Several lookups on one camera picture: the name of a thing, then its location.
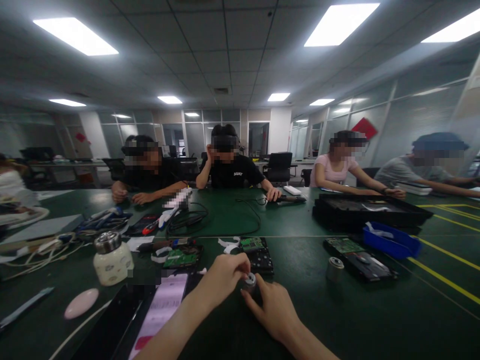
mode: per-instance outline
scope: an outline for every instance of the computer mouse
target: computer mouse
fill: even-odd
[[[64,317],[67,320],[75,319],[86,313],[97,301],[99,290],[91,288],[78,294],[65,309]]]

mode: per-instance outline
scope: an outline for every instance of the woman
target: woman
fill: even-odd
[[[352,158],[352,154],[363,147],[368,140],[359,132],[342,130],[330,139],[328,154],[317,157],[311,172],[310,186],[335,190],[354,195],[389,195],[397,199],[405,198],[405,191],[389,188],[368,176]],[[350,172],[370,189],[341,185]]]
[[[0,196],[14,197],[16,193],[24,190],[21,174],[27,169],[24,165],[8,161],[5,155],[0,153]]]

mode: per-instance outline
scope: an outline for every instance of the phone screen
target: phone screen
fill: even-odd
[[[133,359],[177,311],[187,286],[188,274],[172,274],[161,279],[135,340],[128,360]]]

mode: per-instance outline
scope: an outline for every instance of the person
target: person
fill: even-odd
[[[375,179],[388,185],[413,182],[439,193],[480,198],[479,191],[464,188],[480,186],[480,178],[453,176],[438,165],[439,159],[459,158],[469,148],[456,134],[434,132],[420,136],[412,145],[412,153],[388,161]]]
[[[132,188],[145,191],[131,198],[134,204],[143,205],[172,196],[188,186],[182,181],[180,164],[175,159],[163,157],[162,149],[150,136],[135,136],[122,151],[131,164],[126,167],[123,178],[111,187],[116,204],[123,202]]]
[[[14,197],[21,190],[25,190],[22,175],[28,171],[25,165],[9,161],[0,153],[0,195]]]
[[[239,154],[239,138],[232,125],[216,125],[211,131],[211,142],[206,146],[207,157],[203,159],[200,174],[196,177],[198,189],[204,189],[211,177],[214,189],[243,188],[247,181],[249,185],[260,184],[266,191],[267,201],[277,201],[282,195],[262,175],[252,159]]]
[[[363,147],[368,140],[359,132],[342,130],[330,139],[328,154],[316,158],[310,175],[310,186],[335,190],[354,195],[389,195],[397,199],[405,198],[405,191],[389,188],[383,183],[372,179],[352,158],[352,154]],[[350,172],[370,189],[341,185]]]
[[[217,256],[203,276],[160,331],[150,339],[135,360],[177,359],[185,344],[202,321],[230,295],[240,279],[250,272],[245,253]],[[296,359],[338,360],[338,358],[300,321],[288,291],[280,284],[267,283],[255,275],[263,306],[244,290],[246,306],[258,322]]]

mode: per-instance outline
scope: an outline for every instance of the hand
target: hand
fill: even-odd
[[[260,289],[263,308],[258,306],[250,294],[241,290],[245,303],[256,319],[262,324],[272,338],[285,343],[290,334],[302,326],[287,289],[274,282],[267,283],[255,274],[256,284]]]
[[[154,193],[147,193],[147,192],[139,192],[131,197],[131,202],[137,205],[143,205],[147,203],[151,203],[152,201],[156,200]]]
[[[282,192],[280,189],[276,187],[271,187],[268,192],[266,193],[266,200],[271,202],[276,202],[279,197],[282,196]]]
[[[250,272],[250,260],[244,252],[238,255],[222,254],[201,279],[194,292],[198,304],[213,310],[220,305]]]
[[[382,195],[382,194],[379,192],[376,192],[375,190],[361,189],[359,190],[357,195]]]
[[[127,198],[127,194],[127,190],[112,190],[111,198],[113,199],[115,204],[120,204]]]
[[[385,194],[396,199],[405,199],[407,193],[402,189],[386,189]]]

